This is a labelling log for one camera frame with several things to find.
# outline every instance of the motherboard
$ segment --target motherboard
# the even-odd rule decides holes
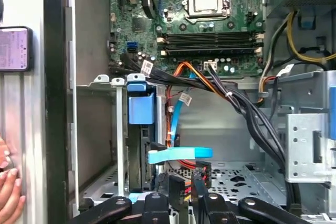
[[[188,61],[205,75],[211,65],[223,78],[258,76],[262,11],[262,0],[111,0],[111,64],[127,52],[169,73]]]

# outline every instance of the human hand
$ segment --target human hand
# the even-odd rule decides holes
[[[0,137],[0,168],[4,169],[9,165],[10,159],[9,156],[10,152],[8,146],[6,145],[5,141]]]
[[[26,196],[20,196],[22,180],[17,173],[17,169],[0,173],[0,224],[14,224],[22,214]]]

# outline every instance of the cable label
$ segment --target cable label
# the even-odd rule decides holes
[[[152,72],[152,68],[153,68],[153,63],[151,63],[150,61],[144,60],[140,72],[144,74],[146,77],[148,77]]]
[[[180,98],[178,99],[181,102],[184,102],[185,105],[189,106],[192,100],[192,97],[187,93],[182,92]]]
[[[280,77],[285,73],[289,73],[293,67],[294,67],[294,64],[287,65],[285,68],[280,70],[280,72],[277,74],[277,77]]]

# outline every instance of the cpu socket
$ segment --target cpu socket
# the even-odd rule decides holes
[[[184,0],[188,17],[228,17],[230,0]]]

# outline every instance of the light blue sata cable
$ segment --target light blue sata cable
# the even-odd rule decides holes
[[[190,79],[195,79],[196,75],[194,72],[191,72],[189,75]],[[187,88],[184,93],[188,94],[190,91],[190,88]],[[176,138],[176,132],[177,132],[177,126],[178,126],[178,120],[180,118],[181,114],[181,108],[182,108],[183,102],[178,100],[175,107],[174,107],[174,113],[173,113],[173,118],[172,118],[172,126],[171,126],[171,134],[172,134],[172,146],[174,146],[174,141]]]

